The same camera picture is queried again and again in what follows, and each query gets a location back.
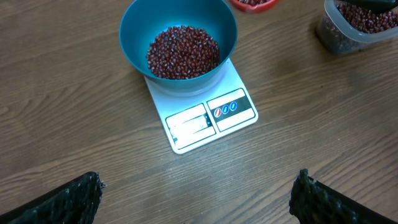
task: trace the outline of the black object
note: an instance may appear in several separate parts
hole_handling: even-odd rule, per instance
[[[87,172],[49,193],[0,216],[0,223],[93,223],[104,183]]]
[[[368,9],[375,14],[380,14],[383,12],[390,11],[391,9],[398,6],[398,1],[396,0],[342,0],[350,4],[356,5],[363,9]]]
[[[301,224],[397,224],[309,177],[306,169],[294,182],[289,206]]]

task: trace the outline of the plastic bowl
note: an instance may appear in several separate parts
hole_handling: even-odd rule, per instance
[[[156,77],[148,69],[149,44],[168,27],[182,25],[203,28],[217,41],[220,65],[188,80]],[[191,89],[211,80],[229,59],[238,39],[238,25],[231,8],[223,0],[135,0],[124,13],[119,39],[128,60],[145,77],[169,89]]]
[[[240,11],[243,11],[243,12],[248,12],[248,13],[262,13],[262,12],[265,12],[268,9],[274,7],[278,3],[278,0],[270,0],[270,1],[265,2],[263,4],[259,4],[257,6],[252,6],[252,5],[240,2],[238,0],[230,0],[230,1],[237,9],[239,9]]]

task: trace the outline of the bowl rim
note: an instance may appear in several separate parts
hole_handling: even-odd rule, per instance
[[[234,2],[235,4],[238,4],[238,5],[242,6],[242,7],[247,8],[247,9],[255,10],[255,9],[266,7],[269,4],[271,4],[271,3],[275,2],[275,1],[278,1],[278,0],[270,0],[270,1],[267,1],[267,2],[262,3],[262,4],[258,4],[258,5],[255,5],[255,6],[252,6],[252,5],[249,5],[249,4],[246,4],[246,3],[242,3],[242,2],[240,2],[238,0],[231,0],[231,1]]]
[[[192,80],[198,80],[198,79],[201,79],[201,78],[203,78],[203,77],[208,76],[211,72],[213,72],[213,71],[215,71],[215,70],[218,70],[221,66],[224,65],[224,63],[231,57],[232,53],[233,53],[234,50],[235,50],[236,43],[238,42],[239,27],[238,27],[238,22],[237,22],[237,20],[236,20],[236,16],[235,16],[235,14],[233,13],[233,10],[231,9],[231,7],[228,5],[228,3],[226,3],[226,1],[224,1],[224,0],[219,0],[219,1],[223,2],[223,3],[225,4],[225,6],[229,9],[229,12],[232,14],[232,17],[234,18],[234,21],[233,21],[233,22],[235,23],[235,27],[236,27],[236,35],[235,35],[234,45],[232,46],[232,49],[231,49],[230,53],[228,54],[228,56],[227,56],[217,67],[215,67],[214,69],[210,70],[209,72],[207,72],[207,73],[205,73],[205,74],[203,74],[203,75],[200,75],[200,76],[198,76],[198,77],[195,77],[195,78],[188,78],[188,79],[184,79],[184,80],[172,80],[172,79],[168,79],[168,78],[159,78],[159,77],[155,76],[155,75],[152,74],[152,73],[151,73],[150,75],[149,75],[149,74],[146,74],[146,72],[144,72],[143,70],[141,70],[140,68],[138,68],[138,67],[136,66],[136,64],[135,64],[134,62],[131,61],[131,59],[130,59],[129,56],[127,55],[126,51],[124,50],[124,47],[123,47],[123,44],[122,44],[122,40],[121,40],[121,30],[122,30],[122,29],[121,29],[121,28],[122,28],[122,24],[123,24],[123,21],[124,21],[124,17],[126,16],[127,12],[130,10],[130,8],[134,5],[135,2],[138,2],[138,0],[133,1],[133,2],[130,4],[130,6],[126,9],[126,11],[124,12],[124,14],[123,14],[123,16],[122,16],[120,25],[119,25],[119,44],[120,44],[120,47],[122,48],[122,51],[123,51],[124,56],[129,60],[129,62],[134,66],[134,68],[135,68],[136,70],[138,70],[139,72],[141,72],[142,74],[144,74],[145,76],[147,76],[147,77],[149,77],[149,78],[154,78],[154,79],[156,79],[156,80],[161,80],[161,81],[163,81],[163,82],[174,82],[174,83],[175,83],[175,82],[187,82],[187,81],[192,81]]]

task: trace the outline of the scale platform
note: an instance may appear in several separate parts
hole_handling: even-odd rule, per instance
[[[169,90],[146,78],[173,151],[183,154],[258,120],[258,112],[228,59],[194,90]]]

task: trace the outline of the red bowl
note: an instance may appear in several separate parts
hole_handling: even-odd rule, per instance
[[[252,5],[240,2],[239,0],[230,0],[230,1],[240,11],[248,12],[248,13],[262,13],[262,12],[265,12],[268,9],[274,7],[278,3],[278,0],[270,0],[268,2],[265,2],[265,3],[262,3],[262,4],[258,4],[257,6],[252,6]]]

